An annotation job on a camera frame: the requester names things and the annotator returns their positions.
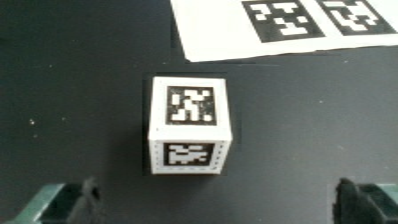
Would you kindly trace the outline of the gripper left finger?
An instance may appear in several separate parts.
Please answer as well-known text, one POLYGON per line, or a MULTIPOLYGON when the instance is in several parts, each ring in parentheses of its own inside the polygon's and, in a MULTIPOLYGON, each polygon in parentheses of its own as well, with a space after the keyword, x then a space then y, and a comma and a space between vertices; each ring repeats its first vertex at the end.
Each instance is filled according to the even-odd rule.
POLYGON ((13 224, 102 224, 102 194, 95 178, 40 189, 13 224))

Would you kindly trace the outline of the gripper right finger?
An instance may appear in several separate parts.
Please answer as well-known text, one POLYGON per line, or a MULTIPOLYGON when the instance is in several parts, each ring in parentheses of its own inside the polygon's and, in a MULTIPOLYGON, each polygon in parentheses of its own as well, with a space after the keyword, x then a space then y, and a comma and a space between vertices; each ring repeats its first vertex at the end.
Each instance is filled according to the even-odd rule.
POLYGON ((335 224, 398 224, 398 184, 340 180, 335 224))

